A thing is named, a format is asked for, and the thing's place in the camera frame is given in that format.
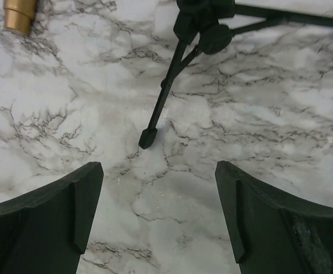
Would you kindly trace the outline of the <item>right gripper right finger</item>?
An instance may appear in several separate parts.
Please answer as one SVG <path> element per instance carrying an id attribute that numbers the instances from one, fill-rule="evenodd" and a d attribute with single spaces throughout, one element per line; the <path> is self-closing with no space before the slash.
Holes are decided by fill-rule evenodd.
<path id="1" fill-rule="evenodd" d="M 333 208 L 262 182 L 227 161 L 215 177 L 242 273 L 333 273 Z"/>

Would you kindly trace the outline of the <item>gold microphone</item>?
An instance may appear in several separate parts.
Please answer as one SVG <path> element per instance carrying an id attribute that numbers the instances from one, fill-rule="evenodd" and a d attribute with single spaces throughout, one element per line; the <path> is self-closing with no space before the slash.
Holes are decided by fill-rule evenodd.
<path id="1" fill-rule="evenodd" d="M 28 36 L 35 18 L 37 0 L 4 0 L 4 28 Z"/>

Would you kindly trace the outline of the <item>black tripod shock mount stand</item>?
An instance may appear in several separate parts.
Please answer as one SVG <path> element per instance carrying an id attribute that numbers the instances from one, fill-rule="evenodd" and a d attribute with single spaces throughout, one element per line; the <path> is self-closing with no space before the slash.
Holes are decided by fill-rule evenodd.
<path id="1" fill-rule="evenodd" d="M 177 6 L 180 11 L 173 32 L 178 44 L 166 77 L 161 82 L 161 91 L 148 127 L 141 133 L 139 147 L 142 149 L 149 148 L 155 140 L 157 122 L 173 81 L 200 54 L 213 55 L 222 51 L 236 35 L 288 22 L 333 28 L 333 17 L 242 5 L 234 1 L 177 1 Z M 219 22 L 235 15 L 261 18 L 261 21 L 236 29 Z"/>

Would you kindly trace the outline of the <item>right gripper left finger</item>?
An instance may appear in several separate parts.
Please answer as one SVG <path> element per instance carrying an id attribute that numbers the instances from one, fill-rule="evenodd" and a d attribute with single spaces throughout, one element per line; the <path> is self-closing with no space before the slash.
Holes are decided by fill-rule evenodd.
<path id="1" fill-rule="evenodd" d="M 76 273 L 103 182 L 99 162 L 0 203 L 0 273 Z"/>

